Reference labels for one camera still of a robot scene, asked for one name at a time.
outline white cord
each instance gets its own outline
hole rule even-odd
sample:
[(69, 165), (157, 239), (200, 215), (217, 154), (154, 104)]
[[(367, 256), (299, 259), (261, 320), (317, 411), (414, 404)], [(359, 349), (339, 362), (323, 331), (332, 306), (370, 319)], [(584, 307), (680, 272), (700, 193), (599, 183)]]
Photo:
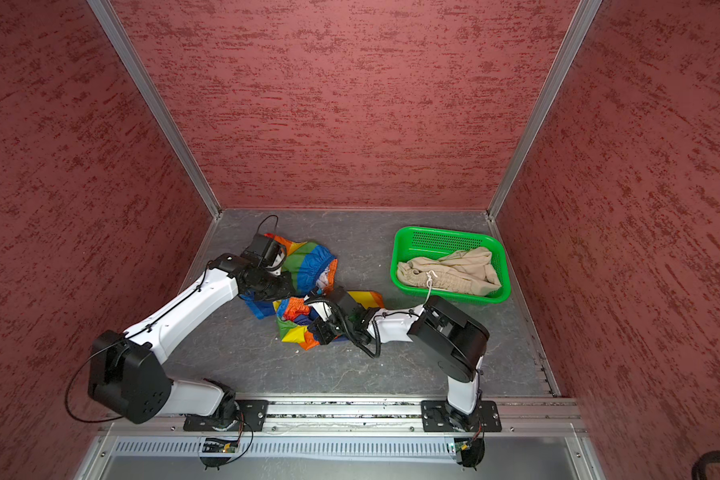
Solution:
[(434, 272), (434, 270), (430, 270), (427, 272), (427, 288), (429, 288), (429, 291), (427, 292), (427, 299), (424, 301), (424, 303), (429, 300), (429, 296), (432, 294), (432, 275), (434, 275), (434, 278), (438, 278), (438, 274)]

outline beige cloth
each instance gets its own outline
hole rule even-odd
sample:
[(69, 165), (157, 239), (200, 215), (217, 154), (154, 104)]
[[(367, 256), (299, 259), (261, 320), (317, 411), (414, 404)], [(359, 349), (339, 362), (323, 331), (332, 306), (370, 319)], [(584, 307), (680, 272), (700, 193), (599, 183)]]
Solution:
[(417, 256), (398, 264), (398, 280), (405, 285), (427, 288), (427, 272), (434, 272), (433, 289), (486, 296), (501, 288), (499, 276), (490, 264), (491, 257), (492, 253), (484, 246), (453, 252), (439, 260)]

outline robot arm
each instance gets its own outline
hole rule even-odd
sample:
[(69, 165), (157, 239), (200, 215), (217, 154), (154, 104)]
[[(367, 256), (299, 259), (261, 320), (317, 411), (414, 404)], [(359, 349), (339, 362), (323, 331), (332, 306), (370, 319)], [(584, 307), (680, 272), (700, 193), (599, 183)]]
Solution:
[(88, 395), (134, 423), (155, 415), (207, 417), (228, 426), (235, 415), (234, 394), (215, 382), (169, 379), (162, 363), (214, 310), (238, 294), (273, 301), (294, 294), (290, 273), (281, 273), (285, 248), (256, 233), (242, 255), (223, 254), (209, 262), (201, 278), (157, 312), (119, 334), (94, 341)]
[[(471, 416), (480, 400), (478, 370), (489, 338), (479, 322), (440, 296), (410, 309), (365, 309), (343, 288), (336, 287), (327, 296), (305, 303), (320, 315), (311, 326), (320, 343), (330, 343), (345, 334), (371, 357), (378, 356), (381, 343), (416, 343), (448, 376), (451, 425), (466, 432), (474, 427)], [(376, 343), (376, 353), (365, 348), (371, 342)]]

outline green basket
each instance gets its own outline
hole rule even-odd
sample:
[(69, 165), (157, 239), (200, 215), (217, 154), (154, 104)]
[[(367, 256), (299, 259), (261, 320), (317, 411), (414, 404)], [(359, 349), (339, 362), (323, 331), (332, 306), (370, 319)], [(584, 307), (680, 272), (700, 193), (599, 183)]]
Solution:
[(445, 292), (432, 290), (432, 295), (468, 303), (501, 303), (509, 298), (511, 291), (509, 284), (509, 270), (507, 268), (507, 253), (498, 240), (488, 235), (469, 234), (452, 230), (440, 230), (424, 226), (406, 226), (398, 230), (394, 236), (394, 250), (392, 251), (392, 267), (390, 274), (392, 282), (403, 292), (409, 295), (426, 296), (428, 289), (404, 285), (398, 280), (398, 262), (407, 262), (417, 256), (426, 256), (437, 260), (442, 256), (450, 255), (459, 250), (472, 250), (484, 246), (493, 254), (490, 264), (496, 269), (501, 282), (501, 288), (488, 296), (468, 295), (466, 293)]

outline metal corner post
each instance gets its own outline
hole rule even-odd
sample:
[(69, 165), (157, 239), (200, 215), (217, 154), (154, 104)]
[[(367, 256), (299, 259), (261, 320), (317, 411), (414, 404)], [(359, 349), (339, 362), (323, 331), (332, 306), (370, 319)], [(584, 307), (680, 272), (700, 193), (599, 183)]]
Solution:
[(216, 199), (216, 196), (213, 195), (208, 181), (202, 174), (200, 166), (198, 166), (195, 161), (194, 155), (192, 155), (192, 151), (181, 136), (179, 127), (176, 125), (176, 122), (173, 121), (168, 107), (165, 105), (165, 102), (163, 102), (149, 73), (147, 73), (144, 68), (141, 59), (139, 59), (134, 45), (128, 39), (128, 34), (125, 32), (123, 24), (120, 23), (120, 19), (117, 17), (112, 4), (110, 4), (109, 0), (87, 1), (88, 5), (90, 5), (94, 11), (96, 18), (99, 20), (99, 24), (101, 24), (101, 27), (104, 29), (104, 33), (106, 33), (115, 51), (120, 56), (120, 60), (134, 80), (136, 87), (144, 97), (144, 101), (150, 110), (152, 110), (155, 120), (157, 120), (160, 128), (163, 129), (163, 133), (168, 138), (171, 147), (173, 147), (173, 151), (176, 152), (176, 156), (181, 160), (186, 173), (190, 176), (198, 193), (200, 193), (202, 201), (205, 202), (211, 215), (217, 218), (222, 210), (221, 205)]
[(539, 129), (541, 129), (541, 125), (552, 107), (557, 91), (560, 90), (560, 86), (563, 84), (563, 80), (565, 80), (565, 76), (574, 62), (576, 53), (584, 41), (586, 32), (590, 29), (597, 9), (600, 8), (600, 2), (601, 0), (581, 0), (576, 8), (568, 31), (563, 38), (563, 43), (560, 44), (560, 50), (557, 51), (557, 56), (552, 62), (552, 68), (550, 68), (547, 75), (547, 80), (544, 82), (544, 86), (541, 87), (534, 110), (530, 112), (528, 123), (525, 125), (525, 130), (523, 130), (523, 134), (518, 141), (518, 147), (512, 154), (504, 176), (496, 189), (496, 194), (490, 202), (488, 207), (489, 218), (495, 220), (498, 217), (499, 210), (507, 199), (512, 183), (518, 176), (528, 151), (530, 151), (530, 147), (533, 145), (536, 135), (539, 133)]

